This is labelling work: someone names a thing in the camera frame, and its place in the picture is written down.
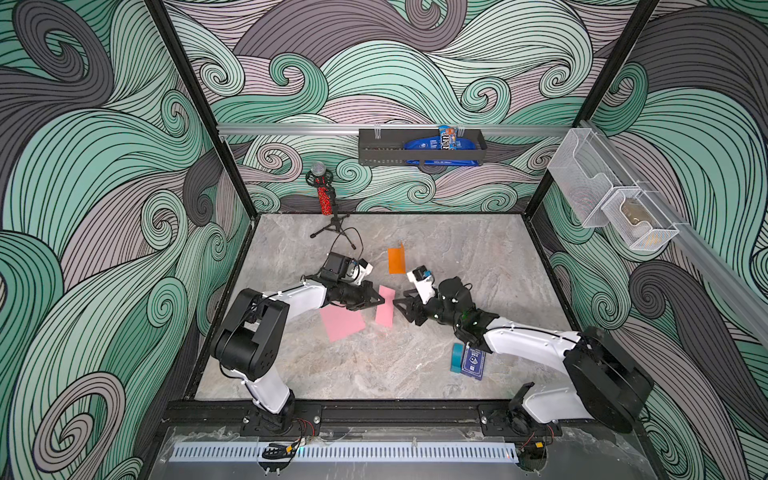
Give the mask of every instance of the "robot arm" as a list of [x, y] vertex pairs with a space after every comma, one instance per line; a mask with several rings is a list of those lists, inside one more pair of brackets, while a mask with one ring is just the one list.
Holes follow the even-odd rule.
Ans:
[[[275, 293], [238, 293], [215, 333], [210, 354], [227, 375], [242, 379], [253, 403], [273, 416], [275, 430], [285, 428], [293, 407], [293, 393], [273, 368], [286, 322], [329, 303], [348, 310], [384, 303], [373, 284], [364, 280], [372, 269], [365, 260], [331, 252], [323, 268], [297, 286]], [[258, 323], [258, 328], [251, 331], [245, 323]]]
[[560, 382], [526, 384], [510, 402], [512, 415], [529, 429], [561, 419], [597, 419], [617, 432], [631, 432], [654, 382], [606, 332], [561, 332], [512, 322], [480, 310], [457, 276], [434, 287], [424, 266], [408, 273], [415, 289], [394, 301], [411, 323], [427, 319], [453, 327], [464, 344], [488, 353], [507, 353], [542, 363], [567, 375]]

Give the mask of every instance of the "white mesh basket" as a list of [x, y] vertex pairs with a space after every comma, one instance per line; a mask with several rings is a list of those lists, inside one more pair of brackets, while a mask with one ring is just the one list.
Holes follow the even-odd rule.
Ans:
[[604, 227], [608, 218], [600, 205], [621, 186], [592, 144], [598, 142], [591, 128], [572, 128], [549, 163], [558, 183], [583, 227]]
[[630, 249], [654, 252], [677, 235], [677, 229], [661, 226], [638, 201], [642, 193], [639, 187], [617, 188], [601, 209]]

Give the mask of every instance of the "microphone stand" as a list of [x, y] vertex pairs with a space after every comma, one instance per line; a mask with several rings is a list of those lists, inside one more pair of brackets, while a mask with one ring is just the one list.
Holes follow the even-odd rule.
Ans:
[[320, 230], [310, 235], [310, 238], [317, 237], [318, 234], [328, 230], [329, 232], [334, 232], [334, 233], [343, 235], [349, 242], [349, 245], [352, 245], [352, 249], [357, 250], [357, 247], [355, 247], [355, 244], [352, 243], [352, 241], [349, 239], [349, 236], [346, 234], [346, 232], [341, 226], [341, 223], [349, 215], [347, 214], [347, 215], [344, 215], [343, 217], [339, 217], [339, 212], [337, 211], [338, 206], [336, 205], [336, 190], [334, 190], [333, 187], [330, 186], [330, 184], [327, 184], [325, 186], [325, 189], [326, 189], [326, 192], [328, 193], [328, 197], [330, 197], [330, 200], [331, 200], [331, 213], [333, 214], [333, 217], [331, 218], [331, 222], [328, 225], [324, 226]]

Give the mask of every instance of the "aluminum rail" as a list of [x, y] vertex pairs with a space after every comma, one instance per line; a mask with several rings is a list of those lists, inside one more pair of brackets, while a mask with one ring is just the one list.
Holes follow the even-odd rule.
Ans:
[[[500, 125], [500, 124], [464, 124], [451, 125], [457, 129], [479, 128], [486, 137], [564, 137], [571, 125]], [[271, 124], [218, 124], [219, 135], [316, 135], [336, 137], [357, 135], [361, 128], [437, 128], [437, 124], [309, 124], [309, 123], [271, 123]]]

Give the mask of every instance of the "gray marble surface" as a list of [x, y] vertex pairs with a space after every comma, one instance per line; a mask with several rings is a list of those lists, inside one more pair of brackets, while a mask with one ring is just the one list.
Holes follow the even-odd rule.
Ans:
[[[263, 215], [245, 259], [235, 292], [284, 290], [323, 264], [334, 233], [310, 233], [328, 222], [322, 215]], [[402, 291], [411, 289], [405, 275], [390, 275], [387, 249], [402, 242], [406, 268], [425, 265], [435, 283], [460, 276], [472, 283], [472, 299], [483, 310], [517, 322], [551, 329], [568, 328], [562, 308], [519, 215], [353, 215], [373, 264], [366, 279]], [[357, 257], [342, 237], [334, 251]], [[483, 380], [450, 371], [451, 350], [458, 340], [449, 326], [406, 322], [397, 311], [391, 329], [374, 323], [375, 309], [363, 310], [366, 328], [331, 343], [318, 310], [286, 325], [275, 366], [283, 381], [303, 399], [503, 399], [525, 382], [560, 379], [561, 374], [517, 356], [486, 357]], [[211, 358], [196, 399], [248, 399], [244, 387], [221, 375]]]

